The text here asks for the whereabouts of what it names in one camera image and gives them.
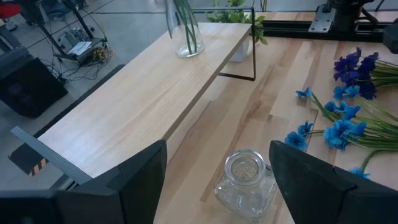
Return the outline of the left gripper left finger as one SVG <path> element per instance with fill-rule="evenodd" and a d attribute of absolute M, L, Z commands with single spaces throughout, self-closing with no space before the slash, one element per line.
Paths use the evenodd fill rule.
<path fill-rule="evenodd" d="M 0 192 L 0 224 L 153 224 L 167 166 L 158 140 L 72 190 Z"/>

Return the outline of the white paper sheet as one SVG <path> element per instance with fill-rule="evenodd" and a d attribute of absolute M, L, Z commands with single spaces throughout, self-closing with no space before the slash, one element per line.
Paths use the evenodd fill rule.
<path fill-rule="evenodd" d="M 68 51 L 68 55 L 80 56 L 91 48 L 92 42 L 78 42 L 74 47 Z"/>

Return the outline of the short cut-glass vase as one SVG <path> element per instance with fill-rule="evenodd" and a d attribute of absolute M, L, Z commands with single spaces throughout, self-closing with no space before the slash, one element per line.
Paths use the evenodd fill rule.
<path fill-rule="evenodd" d="M 250 222 L 262 220 L 277 189 L 272 167 L 252 149 L 232 153 L 224 174 L 214 186 L 214 195 L 226 208 Z"/>

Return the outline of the black equipment case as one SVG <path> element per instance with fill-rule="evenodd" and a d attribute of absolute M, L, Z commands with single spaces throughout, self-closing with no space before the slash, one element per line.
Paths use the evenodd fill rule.
<path fill-rule="evenodd" d="M 0 101 L 21 116 L 38 118 L 67 95 L 63 84 L 39 58 L 0 70 Z"/>

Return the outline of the red chair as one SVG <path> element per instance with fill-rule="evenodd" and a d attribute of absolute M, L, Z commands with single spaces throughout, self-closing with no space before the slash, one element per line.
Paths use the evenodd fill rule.
<path fill-rule="evenodd" d="M 0 19 L 10 18 L 20 12 L 19 0 L 0 0 Z"/>

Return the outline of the green plant in white pot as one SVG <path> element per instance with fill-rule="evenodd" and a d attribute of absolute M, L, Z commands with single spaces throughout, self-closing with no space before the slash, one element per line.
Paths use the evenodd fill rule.
<path fill-rule="evenodd" d="M 243 6 L 246 0 L 227 0 L 226 7 L 240 7 Z M 214 6 L 219 6 L 219 0 L 213 0 Z M 217 10 L 215 12 L 207 12 L 206 18 L 209 22 L 215 23 L 242 23 L 242 24 L 252 24 L 254 21 L 254 26 L 259 28 L 263 27 L 262 22 L 266 18 L 265 16 L 255 16 L 252 19 L 248 13 L 244 12 L 242 9 L 232 9 L 232 10 Z M 247 37 L 243 43 L 235 51 L 234 55 L 230 58 L 230 62 L 243 62 L 249 50 L 249 44 L 251 43 L 252 37 Z M 267 45 L 267 40 L 261 30 L 255 30 L 254 32 L 254 43 L 262 43 Z"/>

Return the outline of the black hazard-striped floor mat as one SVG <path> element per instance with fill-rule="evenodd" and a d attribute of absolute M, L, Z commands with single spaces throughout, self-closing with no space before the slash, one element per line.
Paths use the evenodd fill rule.
<path fill-rule="evenodd" d="M 49 161 L 27 144 L 19 146 L 8 158 L 29 177 L 38 174 Z"/>

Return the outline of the tall smooth glass vase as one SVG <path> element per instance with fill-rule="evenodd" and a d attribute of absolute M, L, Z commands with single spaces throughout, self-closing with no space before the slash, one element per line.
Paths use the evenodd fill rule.
<path fill-rule="evenodd" d="M 165 14 L 175 54 L 181 58 L 198 55 L 204 49 L 204 43 L 188 1 L 165 0 Z"/>

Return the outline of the dark red artificial tulip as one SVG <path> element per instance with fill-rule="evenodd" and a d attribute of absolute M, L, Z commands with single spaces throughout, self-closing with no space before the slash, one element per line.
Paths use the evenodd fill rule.
<path fill-rule="evenodd" d="M 199 46 L 198 46 L 198 38 L 197 38 L 197 33 L 195 30 L 195 24 L 194 24 L 194 18 L 193 18 L 193 13 L 192 10 L 190 9 L 190 6 L 187 2 L 187 0 L 182 0 L 184 3 L 184 12 L 185 16 L 187 18 L 187 26 L 189 29 L 189 38 L 190 38 L 190 45 L 192 49 L 191 55 L 198 53 L 199 52 Z"/>

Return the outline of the orange artificial tulip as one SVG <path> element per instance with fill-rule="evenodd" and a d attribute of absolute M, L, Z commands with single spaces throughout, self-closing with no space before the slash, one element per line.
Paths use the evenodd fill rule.
<path fill-rule="evenodd" d="M 187 18 L 185 16 L 185 12 L 184 12 L 184 3 L 182 0 L 174 0 L 174 4 L 175 4 L 177 12 L 182 20 L 182 23 L 184 24 L 187 48 L 188 48 L 189 55 L 190 55 L 192 53 L 192 49 L 191 49 L 191 45 L 190 45 L 190 38 L 189 38 L 189 32 L 188 32 L 189 29 L 187 26 Z"/>

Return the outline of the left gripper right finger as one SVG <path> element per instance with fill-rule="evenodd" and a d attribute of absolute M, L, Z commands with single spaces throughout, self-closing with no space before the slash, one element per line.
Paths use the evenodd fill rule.
<path fill-rule="evenodd" d="M 396 190 L 281 141 L 271 141 L 269 160 L 295 224 L 398 224 Z"/>

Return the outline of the purple artificial flower bunch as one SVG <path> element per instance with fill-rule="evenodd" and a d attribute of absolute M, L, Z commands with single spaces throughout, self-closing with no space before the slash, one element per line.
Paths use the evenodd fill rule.
<path fill-rule="evenodd" d="M 339 100 L 356 95 L 373 100 L 380 88 L 398 88 L 398 65 L 381 60 L 378 52 L 364 57 L 358 47 L 335 61 L 334 71 L 333 78 L 343 83 L 335 95 Z"/>

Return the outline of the black aluminium table frame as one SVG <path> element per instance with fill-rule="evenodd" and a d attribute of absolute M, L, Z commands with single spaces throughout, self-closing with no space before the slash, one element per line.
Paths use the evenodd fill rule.
<path fill-rule="evenodd" d="M 379 22 L 358 22 L 353 31 L 337 32 L 323 30 L 314 32 L 310 27 L 310 21 L 278 21 L 265 20 L 262 27 L 256 28 L 267 37 L 284 37 L 294 39 L 317 39 L 336 40 L 349 42 L 375 42 L 382 43 L 383 38 L 392 37 L 398 40 L 398 23 Z"/>

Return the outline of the wooden shelf with black legs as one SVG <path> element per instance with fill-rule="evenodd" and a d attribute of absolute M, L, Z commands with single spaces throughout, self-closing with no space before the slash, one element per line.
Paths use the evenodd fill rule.
<path fill-rule="evenodd" d="M 33 137 L 12 132 L 31 148 L 27 173 L 51 163 L 78 183 L 86 182 L 168 139 L 207 91 L 253 24 L 201 23 L 205 48 L 189 58 L 174 54 L 163 34 L 136 58 Z"/>

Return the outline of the blue artificial flower bunch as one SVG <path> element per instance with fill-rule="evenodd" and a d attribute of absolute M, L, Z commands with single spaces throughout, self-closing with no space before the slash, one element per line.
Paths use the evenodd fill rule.
<path fill-rule="evenodd" d="M 288 133 L 284 142 L 300 151 L 307 149 L 307 138 L 314 134 L 322 134 L 323 139 L 329 147 L 344 151 L 349 144 L 367 147 L 373 151 L 365 158 L 361 166 L 350 170 L 352 174 L 368 178 L 369 174 L 365 172 L 369 161 L 381 152 L 398 152 L 398 117 L 378 108 L 375 104 L 367 102 L 366 104 L 385 117 L 392 120 L 392 123 L 378 118 L 375 114 L 369 112 L 370 117 L 358 116 L 361 111 L 360 105 L 350 106 L 345 101 L 336 104 L 329 101 L 325 105 L 321 104 L 311 88 L 304 91 L 297 90 L 299 98 L 307 98 L 317 106 L 322 115 L 332 125 L 326 129 L 313 129 L 313 124 L 306 121 L 298 126 L 296 131 Z"/>

